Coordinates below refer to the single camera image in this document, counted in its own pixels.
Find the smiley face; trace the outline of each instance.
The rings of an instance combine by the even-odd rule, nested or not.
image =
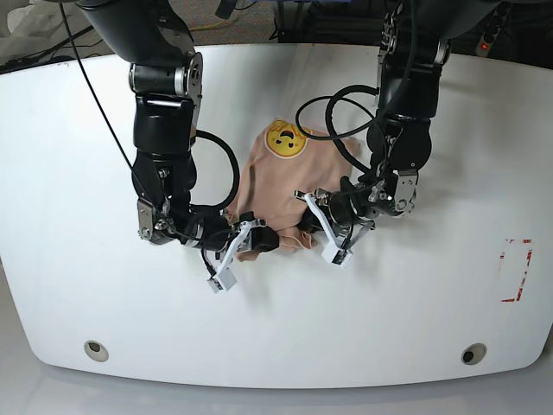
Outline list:
[[[292,158],[299,156],[305,150],[307,137],[297,128],[281,119],[276,119],[267,129],[265,134],[265,146],[267,150],[280,158]]]

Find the white tabletop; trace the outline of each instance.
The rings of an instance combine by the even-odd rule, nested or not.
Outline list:
[[[274,117],[376,81],[375,48],[201,51],[200,128],[227,140],[241,163]],[[128,65],[112,56],[86,68],[132,155]],[[553,95],[543,87],[552,83],[543,69],[453,56],[416,211],[379,220],[343,272],[317,250],[272,252],[234,265],[238,286],[214,295],[197,251],[137,237],[130,174],[74,62],[1,77],[0,194],[8,202],[0,253],[33,352],[102,374],[267,388],[391,385],[530,365],[553,321],[545,191]],[[322,108],[306,112],[307,126],[322,125]],[[364,121],[347,105],[335,118],[339,130]],[[230,185],[220,180],[225,156],[203,144],[194,160],[194,201],[218,201]],[[517,295],[529,249],[521,301],[502,303]],[[106,363],[85,355],[89,340],[108,348]],[[477,342],[486,358],[463,365],[462,351]]]
[[[171,385],[52,367],[33,355],[0,265],[3,415],[549,415],[552,380],[550,354],[477,379],[326,391]]]

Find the black cable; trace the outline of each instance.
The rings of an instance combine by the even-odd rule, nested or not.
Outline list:
[[[355,227],[355,225],[353,224],[353,217],[352,217],[353,215],[352,215],[352,213],[349,211],[349,209],[347,210],[347,212],[349,213],[350,221],[352,223],[349,226],[349,230],[347,231],[346,238],[342,242],[342,249],[347,249],[349,247],[349,243],[352,241],[353,228]]]
[[[216,143],[228,155],[228,159],[231,162],[231,167],[232,167],[232,187],[228,196],[221,203],[218,203],[214,206],[210,206],[210,205],[190,205],[190,206],[197,210],[202,210],[202,209],[223,210],[224,208],[226,208],[228,205],[231,204],[231,202],[236,197],[236,194],[238,193],[238,185],[240,184],[240,167],[238,166],[238,160],[236,159],[236,156],[234,156],[234,153],[232,152],[231,147],[223,140],[221,140],[219,137],[213,135],[211,132],[197,130],[196,137],[204,138],[208,141],[211,141],[212,143]]]
[[[96,46],[96,45],[99,45],[101,42],[103,42],[104,39],[100,39],[99,41],[93,43],[92,45],[76,45],[77,48],[91,48],[93,46]],[[73,48],[72,46],[62,46],[60,49],[69,49],[69,48]]]
[[[310,99],[308,102],[306,102],[305,104],[303,104],[300,109],[297,111],[296,113],[296,123],[298,122],[298,117],[299,117],[299,114],[305,109],[305,107],[315,103],[315,102],[318,102],[318,101],[323,101],[324,99],[331,99],[332,98],[332,95],[325,95],[325,96],[322,96],[322,97],[317,97],[317,98],[313,98],[313,99]],[[367,110],[364,106],[362,106],[359,102],[356,102],[352,99],[348,99],[348,98],[341,98],[340,101],[345,101],[349,104],[352,104],[352,105],[355,105],[357,106],[360,110],[362,110],[365,114],[367,114],[369,117],[371,118],[374,118],[374,115],[372,114],[372,112],[370,112],[369,110]],[[347,148],[346,146],[340,141],[340,140],[333,140],[334,142],[334,145],[336,146],[336,149],[338,149],[338,151],[340,152],[340,154],[353,166],[355,167],[356,169],[359,169],[361,170],[363,173],[368,173],[370,171],[370,169],[368,167],[366,167],[362,162],[360,162],[359,160],[357,160],[354,156],[352,156],[352,154],[350,154],[348,151],[347,151]]]
[[[104,117],[104,121],[107,124],[107,128],[110,130],[111,135],[113,136],[113,139],[115,140],[115,144],[118,145],[119,151],[121,151],[121,155],[124,158],[124,161],[127,163],[127,166],[129,166],[130,171],[132,171],[132,175],[135,176],[135,179],[137,179],[138,183],[140,184],[140,187],[144,189],[142,186],[142,183],[140,183],[140,180],[132,170],[132,164],[130,164],[129,158],[125,154],[123,150],[123,146],[119,142],[118,136],[115,134],[115,131],[113,130],[113,127],[111,127],[110,120],[107,118],[104,112],[104,108],[102,108],[102,105],[100,104],[100,101],[98,100],[98,97],[96,96],[96,93],[94,92],[94,88],[92,88],[92,84],[90,83],[90,80],[88,79],[88,76],[86,75],[85,67],[83,67],[83,62],[80,61],[79,52],[77,51],[77,47],[75,46],[75,42],[73,41],[73,36],[71,35],[71,30],[69,29],[69,23],[67,22],[67,16],[66,12],[63,9],[63,4],[60,3],[60,12],[61,12],[61,18],[63,19],[63,24],[66,27],[67,35],[69,36],[69,41],[71,42],[71,46],[73,48],[73,51],[75,53],[75,58],[77,58],[77,62],[79,63],[80,71],[83,73],[83,76],[85,77],[86,84],[88,85],[88,89],[90,89],[90,92],[92,96],[94,97],[94,100],[96,101],[96,105],[98,106],[98,109],[102,113],[102,117]]]
[[[407,81],[409,80],[411,70],[413,68],[413,64],[415,63],[415,57],[416,57],[416,44],[418,41],[418,27],[416,25],[416,6],[415,6],[415,0],[410,0],[410,12],[411,12],[411,43],[410,43],[410,50],[409,50],[409,57],[407,59],[407,63],[405,65],[404,69],[404,75],[399,82],[399,86],[397,87],[397,90],[395,91],[393,97],[390,101],[385,105],[385,107],[377,112],[377,116],[373,119],[371,119],[369,122],[361,125],[360,127],[357,127],[353,130],[341,133],[341,134],[330,134],[328,136],[315,136],[313,134],[308,133],[302,128],[302,125],[300,123],[300,113],[301,111],[306,107],[306,105],[302,105],[300,109],[296,112],[296,125],[298,129],[304,134],[306,137],[312,138],[314,140],[338,140],[341,138],[350,137],[353,134],[357,134],[360,131],[363,131],[369,127],[371,127],[374,124],[379,123],[382,121],[384,116],[391,110],[391,108],[397,103],[397,101],[403,96],[405,89],[407,88]],[[370,95],[376,95],[378,93],[376,88],[372,88],[370,86],[364,86],[364,85],[357,85],[357,86],[347,86],[346,88],[341,89],[338,91],[329,101],[327,104],[327,112],[330,113],[330,118],[332,122],[332,110],[336,103],[344,98],[346,95],[350,93],[368,93]]]
[[[214,233],[213,235],[211,235],[209,238],[206,239],[206,242],[210,241],[210,240],[213,240],[213,238],[217,235],[221,235],[223,233],[228,233],[229,236],[231,234],[231,231],[229,229],[223,229],[222,231],[218,231],[216,233]],[[217,272],[215,271],[215,268],[213,268],[213,266],[211,265],[211,263],[209,262],[209,260],[207,259],[207,252],[206,252],[206,246],[203,245],[200,249],[200,252],[201,252],[201,258],[203,259],[204,261],[204,265],[206,266],[207,268],[207,271],[211,274],[211,276],[213,277]]]
[[[275,23],[275,30],[273,33],[269,36],[269,40],[272,41],[273,39],[276,39],[278,37],[278,25],[276,18],[273,19],[273,22]]]
[[[245,6],[245,7],[242,7],[242,8],[237,8],[237,7],[235,7],[234,9],[235,9],[236,11],[248,10],[251,6],[255,6],[256,4],[257,4],[257,2],[252,2],[251,4],[248,4],[248,5]]]

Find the cloth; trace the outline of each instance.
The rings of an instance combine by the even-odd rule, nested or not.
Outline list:
[[[355,139],[342,142],[352,155],[359,153]],[[279,248],[286,252],[310,249],[314,245],[311,234],[297,228],[307,204],[293,198],[292,192],[312,193],[317,188],[333,192],[340,188],[340,178],[350,173],[351,165],[332,142],[306,138],[296,125],[277,118],[257,136],[227,213],[237,220],[240,214],[252,211],[257,219],[266,220],[279,235]],[[258,254],[243,252],[237,258],[254,260]]]

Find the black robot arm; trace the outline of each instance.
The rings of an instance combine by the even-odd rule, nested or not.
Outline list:
[[[167,0],[79,0],[77,6],[105,43],[130,63],[130,88],[137,103],[132,182],[140,237],[156,245],[178,239],[200,248],[212,287],[228,290],[235,281],[227,269],[232,255],[237,250],[275,249],[278,236],[252,214],[232,223],[222,212],[238,192],[239,167],[223,140],[197,130],[203,60],[188,27]],[[196,138],[216,143],[232,165],[232,190],[214,206],[190,200],[197,176],[191,154]],[[225,255],[229,246],[234,252],[216,269],[205,250]]]
[[[378,56],[378,110],[367,132],[370,171],[355,186],[343,179],[340,191],[320,200],[342,233],[381,214],[400,216],[414,207],[418,172],[432,150],[430,120],[436,115],[450,39],[470,30],[499,3],[405,0],[386,17]],[[344,88],[329,105],[351,92]]]

